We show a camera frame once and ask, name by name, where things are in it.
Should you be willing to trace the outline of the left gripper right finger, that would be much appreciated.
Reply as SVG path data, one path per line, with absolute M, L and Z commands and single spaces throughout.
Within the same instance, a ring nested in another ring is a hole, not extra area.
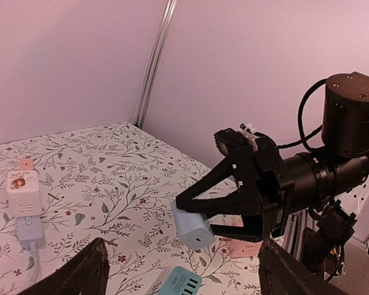
M 262 295 L 347 295 L 312 273 L 271 238 L 263 241 L 258 258 Z

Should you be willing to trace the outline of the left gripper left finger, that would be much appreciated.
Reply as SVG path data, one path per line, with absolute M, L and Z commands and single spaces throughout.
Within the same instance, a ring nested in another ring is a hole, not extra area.
M 98 237 L 54 273 L 20 292 L 21 295 L 105 295 L 109 274 L 105 241 Z

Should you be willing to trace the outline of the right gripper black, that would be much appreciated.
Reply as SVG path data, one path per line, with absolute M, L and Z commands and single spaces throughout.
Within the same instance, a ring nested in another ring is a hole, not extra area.
M 190 213 L 240 215 L 241 227 L 210 226 L 220 237 L 256 243 L 283 235 L 295 182 L 273 140 L 262 136 L 255 142 L 257 151 L 251 146 L 231 151 L 202 179 L 180 193 L 175 199 L 177 208 Z M 231 176 L 236 190 L 220 197 L 199 197 Z

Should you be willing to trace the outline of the pink cube socket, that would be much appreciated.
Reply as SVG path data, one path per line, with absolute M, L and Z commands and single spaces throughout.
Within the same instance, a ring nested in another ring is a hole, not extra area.
M 262 242 L 246 242 L 242 240 L 229 240 L 226 243 L 228 253 L 232 258 L 250 258 L 259 253 Z

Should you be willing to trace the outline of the small blue charger plug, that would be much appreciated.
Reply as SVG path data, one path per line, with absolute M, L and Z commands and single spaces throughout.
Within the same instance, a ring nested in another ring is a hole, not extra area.
M 171 202 L 171 209 L 177 236 L 185 246 L 201 250 L 214 244 L 215 235 L 204 214 L 178 209 L 175 200 Z

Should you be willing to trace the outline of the light blue power strip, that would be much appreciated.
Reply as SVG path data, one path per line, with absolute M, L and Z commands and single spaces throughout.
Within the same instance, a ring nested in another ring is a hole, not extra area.
M 25 250 L 30 250 L 33 243 L 37 249 L 45 247 L 46 238 L 40 216 L 25 216 L 15 218 L 17 238 Z

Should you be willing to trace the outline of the teal power strip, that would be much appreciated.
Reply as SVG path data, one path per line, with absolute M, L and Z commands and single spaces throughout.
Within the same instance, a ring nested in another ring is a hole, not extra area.
M 201 284 L 202 278 L 198 274 L 176 266 L 164 281 L 158 295 L 195 295 Z

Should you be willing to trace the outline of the white cube socket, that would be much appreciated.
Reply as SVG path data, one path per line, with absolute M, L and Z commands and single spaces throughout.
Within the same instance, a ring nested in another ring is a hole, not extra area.
M 42 214 L 39 176 L 35 170 L 17 170 L 7 174 L 6 192 L 13 217 Z

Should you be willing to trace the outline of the small pink charger plug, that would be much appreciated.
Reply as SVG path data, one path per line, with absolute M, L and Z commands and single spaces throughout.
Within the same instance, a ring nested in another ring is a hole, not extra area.
M 25 158 L 20 161 L 21 171 L 31 171 L 34 170 L 34 163 L 32 158 Z

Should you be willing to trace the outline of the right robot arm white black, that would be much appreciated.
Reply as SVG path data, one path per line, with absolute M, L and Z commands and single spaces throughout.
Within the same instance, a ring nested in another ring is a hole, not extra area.
M 203 220 L 240 216 L 240 227 L 212 225 L 211 230 L 247 242 L 282 236 L 288 217 L 307 210 L 317 231 L 304 240 L 301 263 L 323 275 L 331 251 L 343 248 L 356 222 L 336 197 L 369 178 L 369 76 L 332 75 L 316 82 L 303 100 L 320 87 L 325 89 L 323 122 L 315 134 L 322 147 L 283 159 L 281 147 L 249 125 L 220 130 L 214 139 L 223 160 L 181 192 L 173 207 Z

